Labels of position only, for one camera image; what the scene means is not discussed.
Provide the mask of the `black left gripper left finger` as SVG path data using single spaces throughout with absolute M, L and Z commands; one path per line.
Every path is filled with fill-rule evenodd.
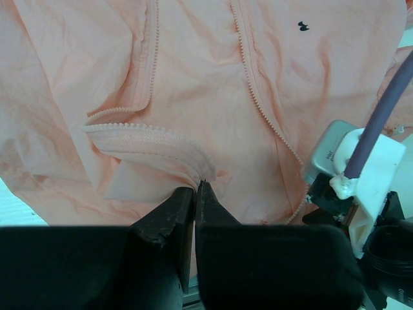
M 188 291 L 194 192 L 129 226 L 1 229 L 2 309 L 181 309 Z

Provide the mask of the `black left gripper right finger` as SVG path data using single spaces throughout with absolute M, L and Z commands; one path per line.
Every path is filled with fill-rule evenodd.
M 330 225 L 243 225 L 202 182 L 196 201 L 199 293 L 207 309 L 358 309 L 363 276 Z

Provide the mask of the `pink hooded zip jacket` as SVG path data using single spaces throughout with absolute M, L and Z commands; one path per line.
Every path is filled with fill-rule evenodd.
M 1 178 L 52 225 L 127 225 L 209 181 L 299 223 L 331 121 L 362 127 L 411 1 L 2 1 Z

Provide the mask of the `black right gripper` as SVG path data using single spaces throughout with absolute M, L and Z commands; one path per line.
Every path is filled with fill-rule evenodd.
M 340 200 L 329 184 L 331 177 L 318 174 L 308 200 L 318 207 L 304 216 L 307 225 L 333 225 L 350 236 L 356 201 Z M 412 307 L 412 222 L 405 219 L 397 192 L 390 191 L 373 230 L 362 247 L 359 267 L 365 279 L 364 309 L 384 309 L 387 298 Z

